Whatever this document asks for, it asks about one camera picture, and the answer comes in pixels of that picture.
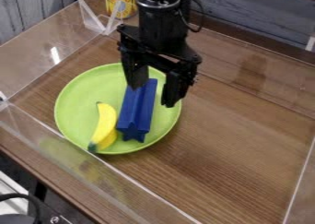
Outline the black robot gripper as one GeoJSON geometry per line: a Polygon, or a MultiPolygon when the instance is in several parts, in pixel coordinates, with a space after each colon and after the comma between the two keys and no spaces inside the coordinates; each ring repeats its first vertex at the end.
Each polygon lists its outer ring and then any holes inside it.
{"type": "Polygon", "coordinates": [[[185,97],[188,88],[194,84],[197,65],[201,57],[185,41],[166,44],[161,49],[148,46],[138,37],[140,28],[120,25],[120,61],[126,84],[132,89],[140,88],[149,79],[148,66],[165,73],[161,104],[172,108],[185,97]]]}

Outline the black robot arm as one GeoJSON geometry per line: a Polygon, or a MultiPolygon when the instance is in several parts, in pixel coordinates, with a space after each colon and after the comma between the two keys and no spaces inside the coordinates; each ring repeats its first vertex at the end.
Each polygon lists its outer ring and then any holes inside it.
{"type": "Polygon", "coordinates": [[[118,25],[120,61],[126,84],[144,86],[149,69],[165,73],[161,104],[170,108],[194,84],[201,57],[188,46],[190,4],[198,0],[136,0],[138,24],[118,25]]]}

